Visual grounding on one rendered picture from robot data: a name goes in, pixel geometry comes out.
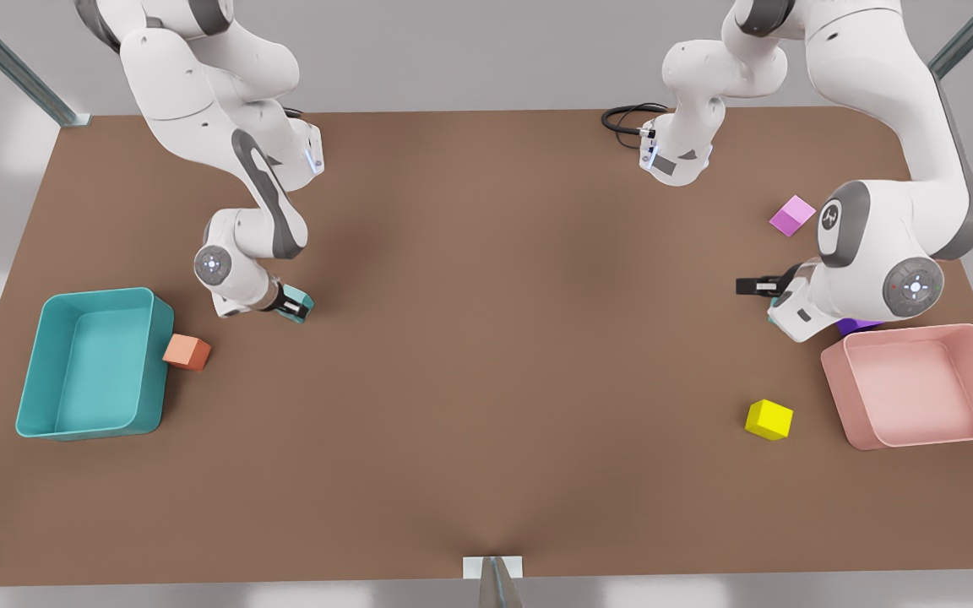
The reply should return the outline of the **pink violet cube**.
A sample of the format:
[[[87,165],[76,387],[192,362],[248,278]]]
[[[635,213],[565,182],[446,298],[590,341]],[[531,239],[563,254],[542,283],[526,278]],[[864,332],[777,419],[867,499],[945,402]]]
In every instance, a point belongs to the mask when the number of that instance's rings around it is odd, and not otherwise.
[[[776,228],[780,234],[791,237],[799,231],[808,220],[816,213],[814,207],[799,196],[792,196],[786,203],[781,205],[771,219],[769,224]]]

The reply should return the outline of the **orange cube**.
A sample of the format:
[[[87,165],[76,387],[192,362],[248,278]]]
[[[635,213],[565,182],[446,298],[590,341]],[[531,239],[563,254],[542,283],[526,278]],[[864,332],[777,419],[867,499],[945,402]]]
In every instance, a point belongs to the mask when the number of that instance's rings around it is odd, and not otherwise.
[[[202,371],[209,359],[209,354],[211,354],[211,346],[197,336],[173,334],[162,360],[177,368]]]

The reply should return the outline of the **yellow cube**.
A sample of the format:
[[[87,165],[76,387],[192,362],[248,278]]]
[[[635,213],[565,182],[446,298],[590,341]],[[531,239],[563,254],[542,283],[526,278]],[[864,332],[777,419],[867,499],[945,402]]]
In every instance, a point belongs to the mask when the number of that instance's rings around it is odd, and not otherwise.
[[[768,440],[788,438],[794,411],[771,400],[761,399],[750,404],[744,428],[747,432]]]

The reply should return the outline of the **teal plastic bin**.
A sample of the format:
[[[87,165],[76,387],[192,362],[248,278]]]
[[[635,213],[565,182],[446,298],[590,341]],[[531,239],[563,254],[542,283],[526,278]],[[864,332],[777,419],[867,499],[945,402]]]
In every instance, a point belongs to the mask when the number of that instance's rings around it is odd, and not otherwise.
[[[17,434],[85,440],[161,422],[174,311],[148,288],[62,293],[40,312]]]

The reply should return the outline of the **pink plastic bin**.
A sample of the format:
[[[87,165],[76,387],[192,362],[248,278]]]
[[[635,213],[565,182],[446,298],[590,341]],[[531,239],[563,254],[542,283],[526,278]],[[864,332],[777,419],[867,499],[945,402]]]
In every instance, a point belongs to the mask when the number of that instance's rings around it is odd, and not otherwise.
[[[850,334],[821,362],[854,448],[973,440],[973,324]]]

